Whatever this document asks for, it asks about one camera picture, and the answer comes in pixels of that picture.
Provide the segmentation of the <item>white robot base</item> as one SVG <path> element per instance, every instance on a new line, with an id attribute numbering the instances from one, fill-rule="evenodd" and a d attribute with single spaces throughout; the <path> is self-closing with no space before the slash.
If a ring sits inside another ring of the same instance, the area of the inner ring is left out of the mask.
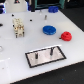
<path id="1" fill-rule="evenodd" d="M 25 0 L 6 0 L 5 9 L 7 13 L 24 12 L 27 10 Z"/>

